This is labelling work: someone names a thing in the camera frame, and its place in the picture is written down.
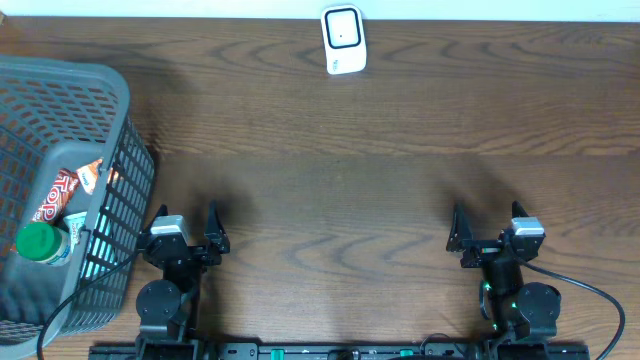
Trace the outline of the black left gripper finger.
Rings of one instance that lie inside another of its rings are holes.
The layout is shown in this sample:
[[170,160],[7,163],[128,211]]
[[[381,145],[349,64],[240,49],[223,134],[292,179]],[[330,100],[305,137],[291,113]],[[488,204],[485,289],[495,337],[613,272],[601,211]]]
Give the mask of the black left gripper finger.
[[157,218],[167,216],[167,215],[168,215],[168,208],[165,204],[162,204],[157,210],[157,212],[155,213],[155,215],[153,216],[152,220],[150,221],[149,228],[153,227],[153,224]]
[[230,252],[230,241],[218,214],[215,200],[209,204],[207,224],[204,231],[205,237],[215,246],[219,253]]

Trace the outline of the red chocolate bar wrapper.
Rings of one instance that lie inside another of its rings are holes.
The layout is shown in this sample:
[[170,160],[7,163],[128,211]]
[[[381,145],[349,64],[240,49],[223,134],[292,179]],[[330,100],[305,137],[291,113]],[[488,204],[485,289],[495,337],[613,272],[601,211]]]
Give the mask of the red chocolate bar wrapper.
[[80,180],[75,172],[60,169],[49,192],[31,217],[31,222],[54,224],[69,205],[79,185]]

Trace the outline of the orange snack packet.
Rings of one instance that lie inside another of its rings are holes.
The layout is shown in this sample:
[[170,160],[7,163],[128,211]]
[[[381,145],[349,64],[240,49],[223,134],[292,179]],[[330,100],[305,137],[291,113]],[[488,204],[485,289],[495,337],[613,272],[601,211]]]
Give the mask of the orange snack packet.
[[102,164],[103,159],[99,158],[76,169],[76,175],[78,176],[80,184],[84,192],[88,195],[92,195],[96,188],[99,179],[99,170]]

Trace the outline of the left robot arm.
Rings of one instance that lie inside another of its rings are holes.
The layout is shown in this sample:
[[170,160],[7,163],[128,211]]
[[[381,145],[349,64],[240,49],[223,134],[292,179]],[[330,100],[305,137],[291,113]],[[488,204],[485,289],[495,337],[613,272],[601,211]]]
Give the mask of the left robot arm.
[[136,249],[162,271],[136,298],[140,317],[135,340],[137,359],[216,359],[216,346],[196,334],[201,280],[208,268],[230,252],[229,237],[219,219],[217,204],[209,204],[206,242],[190,245],[183,216],[161,206],[139,234]]

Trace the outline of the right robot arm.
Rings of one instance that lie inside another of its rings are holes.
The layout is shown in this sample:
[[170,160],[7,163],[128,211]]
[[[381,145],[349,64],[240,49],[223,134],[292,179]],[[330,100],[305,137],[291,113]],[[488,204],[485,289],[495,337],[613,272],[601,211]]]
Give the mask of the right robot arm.
[[469,345],[467,359],[547,359],[548,339],[557,334],[561,295],[540,282],[526,283],[521,267],[538,256],[545,239],[539,220],[512,203],[510,226],[493,239],[473,235],[464,208],[456,204],[446,250],[460,253],[463,268],[479,268],[482,316],[494,333]]

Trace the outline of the white teal wipes pack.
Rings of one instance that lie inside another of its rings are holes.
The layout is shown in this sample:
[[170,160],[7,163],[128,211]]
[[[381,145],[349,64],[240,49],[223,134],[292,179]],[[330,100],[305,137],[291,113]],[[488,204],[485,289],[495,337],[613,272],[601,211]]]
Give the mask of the white teal wipes pack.
[[78,253],[80,246],[86,244],[87,254],[92,256],[92,259],[83,261],[81,268],[82,277],[85,279],[94,279],[106,269],[104,265],[97,263],[96,259],[102,259],[109,264],[116,264],[117,260],[115,259],[113,246],[105,240],[93,238],[91,241],[84,241],[82,239],[82,232],[86,230],[86,217],[86,212],[80,212],[64,217],[63,221],[69,230],[73,251]]

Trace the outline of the green lid jar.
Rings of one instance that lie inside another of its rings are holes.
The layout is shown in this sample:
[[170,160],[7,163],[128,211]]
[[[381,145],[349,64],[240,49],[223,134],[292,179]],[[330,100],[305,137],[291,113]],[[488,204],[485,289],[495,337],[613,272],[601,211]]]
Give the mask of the green lid jar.
[[67,232],[48,223],[33,222],[18,232],[16,250],[33,262],[62,266],[71,259],[72,242]]

